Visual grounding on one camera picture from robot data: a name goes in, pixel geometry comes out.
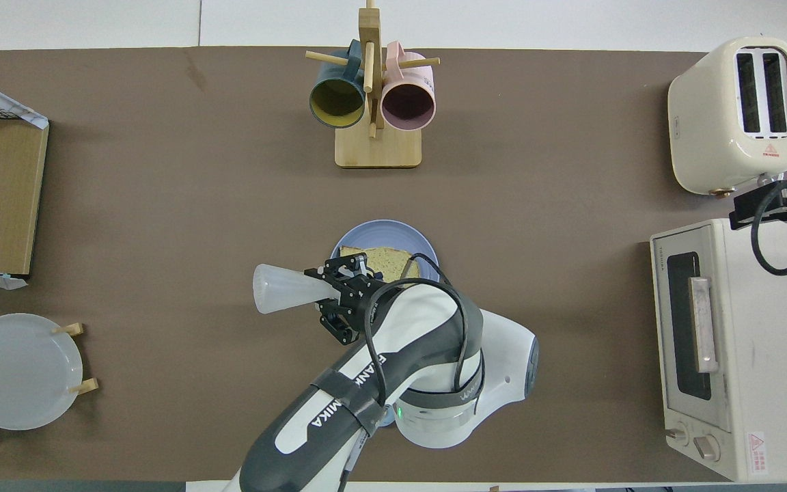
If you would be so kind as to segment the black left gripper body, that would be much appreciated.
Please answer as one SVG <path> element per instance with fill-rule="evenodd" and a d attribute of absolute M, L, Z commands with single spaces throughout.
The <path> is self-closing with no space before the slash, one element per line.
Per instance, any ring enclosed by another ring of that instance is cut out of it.
<path fill-rule="evenodd" d="M 343 309 L 344 320 L 361 322 L 369 306 L 369 298 L 380 289 L 381 281 L 360 273 L 352 277 L 342 277 L 341 281 L 343 287 L 338 305 Z"/>

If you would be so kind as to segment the toasted bread slice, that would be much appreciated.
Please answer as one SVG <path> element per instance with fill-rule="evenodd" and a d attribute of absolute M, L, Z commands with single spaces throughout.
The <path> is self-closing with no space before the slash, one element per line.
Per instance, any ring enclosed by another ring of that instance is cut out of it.
<path fill-rule="evenodd" d="M 375 273 L 382 275 L 384 282 L 393 282 L 400 278 L 419 278 L 421 270 L 417 259 L 413 259 L 409 264 L 412 253 L 388 247 L 378 248 L 354 248 L 341 246 L 338 248 L 341 256 L 363 253 L 368 257 L 366 266 Z"/>

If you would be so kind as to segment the white bottle with navy cap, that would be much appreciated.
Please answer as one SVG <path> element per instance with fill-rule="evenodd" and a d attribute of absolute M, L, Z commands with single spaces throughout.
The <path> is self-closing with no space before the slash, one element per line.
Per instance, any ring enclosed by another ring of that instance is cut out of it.
<path fill-rule="evenodd" d="M 331 284 L 269 264 L 259 264 L 253 272 L 254 305 L 261 314 L 270 314 L 325 299 L 340 299 Z"/>

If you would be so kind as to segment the blue round plate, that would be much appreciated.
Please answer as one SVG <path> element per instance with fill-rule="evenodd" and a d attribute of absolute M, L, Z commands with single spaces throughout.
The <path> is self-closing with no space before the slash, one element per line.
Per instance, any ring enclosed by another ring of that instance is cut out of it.
<path fill-rule="evenodd" d="M 433 246 L 416 228 L 409 226 L 405 222 L 396 220 L 372 220 L 363 222 L 352 230 L 345 233 L 336 246 L 332 249 L 330 258 L 337 258 L 343 255 L 343 248 L 371 249 L 371 248 L 391 248 L 404 250 L 408 255 L 424 254 L 435 264 L 439 264 L 439 259 L 435 254 Z M 416 258 L 412 263 L 417 268 L 419 277 L 428 278 L 433 281 L 441 282 L 440 275 L 433 269 L 426 259 Z M 387 272 L 378 266 L 372 266 L 369 262 L 368 268 L 374 272 L 381 272 L 381 279 L 391 282 L 402 277 L 402 266 L 396 272 Z"/>

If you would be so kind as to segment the cream two-slot toaster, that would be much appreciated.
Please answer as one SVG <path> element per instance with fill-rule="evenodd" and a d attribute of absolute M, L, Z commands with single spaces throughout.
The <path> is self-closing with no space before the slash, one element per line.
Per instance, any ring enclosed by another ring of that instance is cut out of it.
<path fill-rule="evenodd" d="M 787 42 L 733 38 L 669 85 L 674 176 L 695 194 L 733 193 L 787 171 Z"/>

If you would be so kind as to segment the wooden mug rack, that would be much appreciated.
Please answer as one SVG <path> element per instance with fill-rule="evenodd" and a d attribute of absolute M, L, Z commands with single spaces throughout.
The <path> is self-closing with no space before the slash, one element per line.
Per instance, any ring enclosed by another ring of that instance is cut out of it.
<path fill-rule="evenodd" d="M 359 37 L 355 39 L 360 41 L 363 50 L 365 112 L 353 126 L 334 128 L 336 165 L 349 169 L 414 168 L 422 161 L 422 130 L 425 127 L 418 131 L 397 130 L 387 124 L 381 114 L 387 46 L 382 44 L 381 13 L 375 0 L 365 0 L 365 6 L 359 9 Z M 346 64 L 346 60 L 332 54 L 308 51 L 305 56 L 320 65 L 322 62 Z M 434 69 L 440 63 L 439 58 L 426 58 L 400 62 L 400 66 L 432 66 Z"/>

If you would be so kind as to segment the white toaster oven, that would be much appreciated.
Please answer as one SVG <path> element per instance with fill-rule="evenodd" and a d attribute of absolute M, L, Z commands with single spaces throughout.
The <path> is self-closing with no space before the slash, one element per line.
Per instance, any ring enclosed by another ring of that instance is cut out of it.
<path fill-rule="evenodd" d="M 734 482 L 787 482 L 787 276 L 728 220 L 649 244 L 666 444 Z"/>

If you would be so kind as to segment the teal mug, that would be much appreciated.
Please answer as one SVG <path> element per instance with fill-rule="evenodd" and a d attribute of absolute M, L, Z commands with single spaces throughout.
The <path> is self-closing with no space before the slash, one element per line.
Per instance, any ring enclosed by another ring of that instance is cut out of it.
<path fill-rule="evenodd" d="M 362 44 L 352 40 L 346 49 L 333 52 L 332 56 L 346 60 L 346 64 L 322 62 L 309 94 L 309 108 L 322 124 L 348 128 L 359 122 L 365 112 Z"/>

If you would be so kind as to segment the pink ribbed mug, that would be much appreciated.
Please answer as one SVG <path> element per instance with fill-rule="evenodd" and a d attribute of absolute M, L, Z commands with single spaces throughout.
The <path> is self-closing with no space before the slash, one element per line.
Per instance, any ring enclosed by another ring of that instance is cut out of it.
<path fill-rule="evenodd" d="M 421 130 L 432 122 L 437 111 L 432 66 L 400 66 L 400 62 L 425 59 L 422 54 L 405 51 L 399 41 L 387 45 L 381 114 L 397 130 Z"/>

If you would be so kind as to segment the brown table mat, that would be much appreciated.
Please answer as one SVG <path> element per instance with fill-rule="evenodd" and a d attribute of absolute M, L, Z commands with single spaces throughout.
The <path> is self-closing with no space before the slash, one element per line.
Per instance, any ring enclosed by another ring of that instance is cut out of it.
<path fill-rule="evenodd" d="M 421 165 L 344 170 L 303 48 L 0 52 L 0 90 L 52 122 L 31 278 L 0 315 L 84 323 L 100 381 L 0 430 L 0 480 L 230 480 L 344 352 L 311 305 L 259 314 L 254 268 L 319 265 L 387 218 L 534 331 L 540 369 L 461 446 L 379 430 L 353 482 L 718 482 L 665 442 L 647 244 L 730 212 L 669 165 L 667 88 L 700 54 L 425 54 Z"/>

